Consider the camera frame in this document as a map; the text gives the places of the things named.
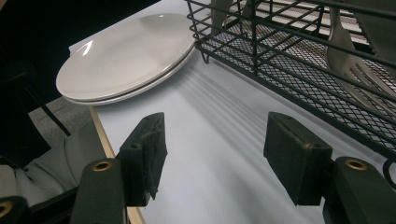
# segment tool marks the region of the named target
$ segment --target wire rack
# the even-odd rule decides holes
[[[374,102],[375,109],[360,104],[337,84],[337,79],[375,94],[385,104],[396,103],[396,98],[332,72],[324,53],[326,48],[336,48],[362,58],[395,91],[395,80],[385,66],[395,68],[396,62],[372,53],[353,12],[394,21],[396,13],[321,0],[251,0],[251,5],[259,6],[252,7],[246,17],[242,15],[246,0],[234,0],[228,11],[193,0],[187,3],[195,47],[207,63],[210,57],[225,63],[383,155],[388,166],[396,161],[396,108],[388,104],[392,114]],[[341,8],[341,21],[355,50],[328,41],[329,7]],[[218,27],[219,32],[211,35],[214,11],[227,13],[227,19]]]

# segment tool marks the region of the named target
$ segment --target white table surface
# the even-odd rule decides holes
[[[126,20],[177,12],[162,0]],[[73,51],[90,40],[70,49]],[[115,153],[145,116],[164,112],[166,158],[159,193],[141,212],[148,224],[323,223],[321,207],[296,207],[262,155],[270,111],[293,116],[333,147],[380,169],[384,158],[321,119],[196,50],[159,86],[113,105],[97,106]]]

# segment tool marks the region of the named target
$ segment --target stack of plates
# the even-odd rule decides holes
[[[76,104],[105,105],[149,90],[190,58],[190,25],[186,16],[159,14],[108,29],[64,63],[58,91]]]

